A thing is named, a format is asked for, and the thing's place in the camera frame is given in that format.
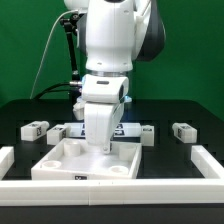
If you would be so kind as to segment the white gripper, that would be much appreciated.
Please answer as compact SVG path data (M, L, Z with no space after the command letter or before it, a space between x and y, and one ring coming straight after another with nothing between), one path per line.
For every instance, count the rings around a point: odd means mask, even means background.
M124 104L87 102L84 107L85 137L90 145L102 147L104 154L111 151L110 138L124 113Z

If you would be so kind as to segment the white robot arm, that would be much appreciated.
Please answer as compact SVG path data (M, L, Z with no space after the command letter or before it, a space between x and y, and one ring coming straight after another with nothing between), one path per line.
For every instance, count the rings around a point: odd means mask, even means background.
M77 47L87 56L81 101L85 139L111 151L110 139L121 120L135 60L151 61L164 48L166 34L157 0L64 0L81 18Z

